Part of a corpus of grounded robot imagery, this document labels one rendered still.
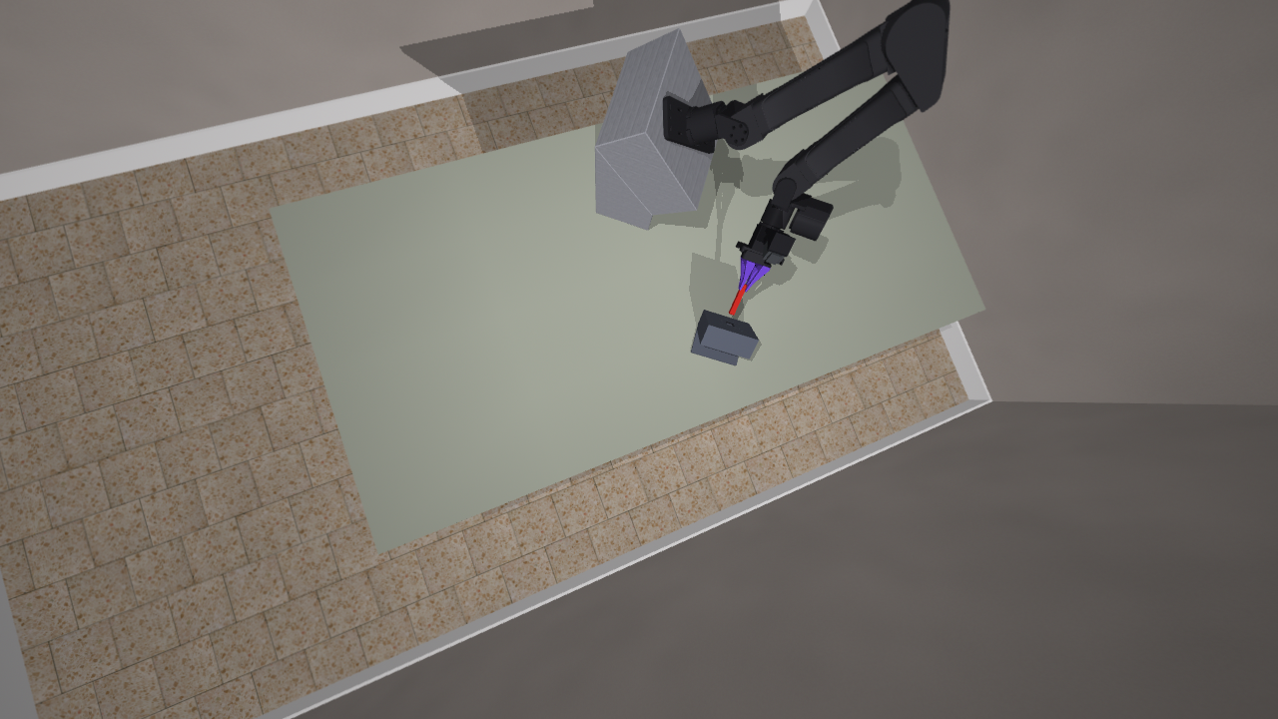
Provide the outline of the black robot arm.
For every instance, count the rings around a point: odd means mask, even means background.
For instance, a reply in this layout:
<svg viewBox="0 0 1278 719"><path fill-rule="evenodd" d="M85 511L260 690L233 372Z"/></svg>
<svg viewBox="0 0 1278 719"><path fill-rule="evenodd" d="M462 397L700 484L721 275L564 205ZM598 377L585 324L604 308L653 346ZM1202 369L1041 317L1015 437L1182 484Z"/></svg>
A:
<svg viewBox="0 0 1278 719"><path fill-rule="evenodd" d="M757 223L749 249L763 261L780 264L794 248L790 232L815 241L835 206L812 199L806 190L843 163L854 152L875 140L886 129L939 101L947 66L950 0L912 0L887 15L883 26L748 103L732 100L691 109L675 97L663 97L665 140L712 155L714 140L725 138L731 149L748 149L789 120L817 109L855 86L898 72L875 96L838 123L835 129L787 161L773 181L773 201ZM946 51L946 55L944 55ZM705 142L709 140L709 142Z"/></svg>

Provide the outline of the red rectangular peg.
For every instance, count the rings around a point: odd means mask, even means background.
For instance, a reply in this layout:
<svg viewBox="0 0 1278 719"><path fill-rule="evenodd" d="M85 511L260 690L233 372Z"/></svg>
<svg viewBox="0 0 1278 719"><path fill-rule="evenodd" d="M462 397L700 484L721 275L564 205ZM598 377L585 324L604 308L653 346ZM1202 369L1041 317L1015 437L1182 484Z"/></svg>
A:
<svg viewBox="0 0 1278 719"><path fill-rule="evenodd" d="M737 310L737 305L741 301L743 294L745 292L746 289L748 289L748 284L744 284L744 287L737 291L737 295L736 295L736 298L732 301L732 307L728 310L730 315L734 315L735 312Z"/></svg>

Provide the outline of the dark grey panel with slot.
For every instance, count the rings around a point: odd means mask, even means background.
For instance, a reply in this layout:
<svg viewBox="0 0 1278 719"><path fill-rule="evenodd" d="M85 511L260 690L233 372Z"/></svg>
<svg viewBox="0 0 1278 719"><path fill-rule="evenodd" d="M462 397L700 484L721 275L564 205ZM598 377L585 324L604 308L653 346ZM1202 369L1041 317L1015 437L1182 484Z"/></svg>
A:
<svg viewBox="0 0 1278 719"><path fill-rule="evenodd" d="M691 354L737 365L737 358L751 358L758 341L751 324L704 310L697 326Z"/></svg>

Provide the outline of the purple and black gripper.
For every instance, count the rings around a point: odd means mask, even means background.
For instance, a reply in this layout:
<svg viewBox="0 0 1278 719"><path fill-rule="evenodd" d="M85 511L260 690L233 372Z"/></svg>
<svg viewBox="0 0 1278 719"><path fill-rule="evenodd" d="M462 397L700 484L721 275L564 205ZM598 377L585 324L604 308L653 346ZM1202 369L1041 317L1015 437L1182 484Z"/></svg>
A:
<svg viewBox="0 0 1278 719"><path fill-rule="evenodd" d="M737 241L736 249L740 249L739 252L741 252L741 277L740 277L739 290L744 287L744 284L748 284L748 289L745 290L746 292L749 289L751 289L751 285L754 282L757 282L763 275L771 271L771 263L766 263L766 261L763 261L763 252L755 252L753 249L749 249L748 243Z"/></svg>

